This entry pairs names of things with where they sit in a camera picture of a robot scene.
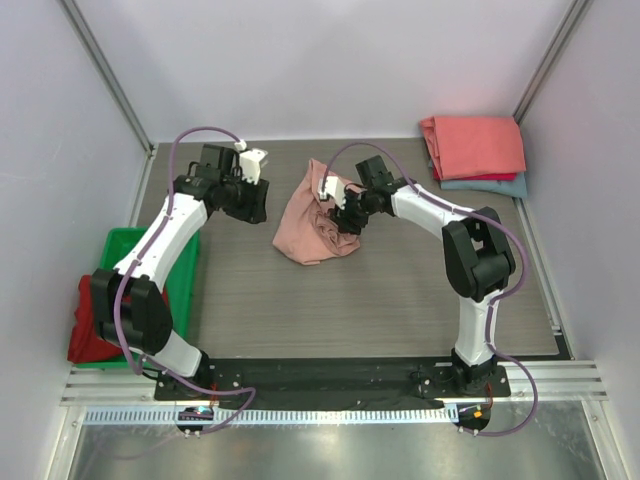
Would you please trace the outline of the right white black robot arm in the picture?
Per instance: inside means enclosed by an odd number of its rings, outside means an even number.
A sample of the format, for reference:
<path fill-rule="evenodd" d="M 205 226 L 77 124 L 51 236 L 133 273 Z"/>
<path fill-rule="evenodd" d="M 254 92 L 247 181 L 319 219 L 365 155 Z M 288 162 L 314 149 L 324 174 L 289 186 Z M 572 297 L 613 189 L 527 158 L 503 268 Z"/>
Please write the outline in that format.
<path fill-rule="evenodd" d="M 497 372 L 493 317 L 516 267 L 499 216 L 491 208 L 465 209 L 395 178 L 379 156 L 358 163 L 356 169 L 358 184 L 329 174 L 319 181 L 319 198 L 334 202 L 330 219 L 341 233 L 359 235 L 371 215 L 386 213 L 442 242 L 446 278 L 459 298 L 451 383 L 462 395 L 487 392 Z"/>

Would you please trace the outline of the pink printed t shirt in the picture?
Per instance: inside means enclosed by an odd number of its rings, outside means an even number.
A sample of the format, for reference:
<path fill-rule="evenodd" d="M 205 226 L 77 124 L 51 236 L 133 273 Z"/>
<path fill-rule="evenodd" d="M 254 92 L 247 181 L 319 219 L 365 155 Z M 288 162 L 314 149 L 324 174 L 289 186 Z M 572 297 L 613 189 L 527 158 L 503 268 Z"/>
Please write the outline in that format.
<path fill-rule="evenodd" d="M 310 159 L 306 174 L 289 199 L 276 230 L 272 245 L 288 259 L 303 266 L 313 266 L 348 256 L 361 246 L 359 237 L 340 233 L 330 219 L 332 200 L 321 202 L 318 185 L 327 166 Z"/>

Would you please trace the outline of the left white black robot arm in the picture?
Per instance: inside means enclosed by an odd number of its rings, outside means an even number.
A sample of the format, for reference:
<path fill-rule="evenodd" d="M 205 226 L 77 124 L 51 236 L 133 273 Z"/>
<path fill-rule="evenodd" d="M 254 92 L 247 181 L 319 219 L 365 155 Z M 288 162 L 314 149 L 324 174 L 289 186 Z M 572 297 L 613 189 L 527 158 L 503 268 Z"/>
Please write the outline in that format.
<path fill-rule="evenodd" d="M 199 160 L 172 179 L 160 212 L 133 249 L 90 278 L 97 335 L 120 347 L 135 373 L 150 364 L 178 377 L 177 387 L 193 400 L 211 390 L 209 358 L 175 331 L 163 290 L 184 248 L 214 213 L 248 224 L 266 221 L 266 164 L 266 151 L 244 142 L 204 145 Z"/>

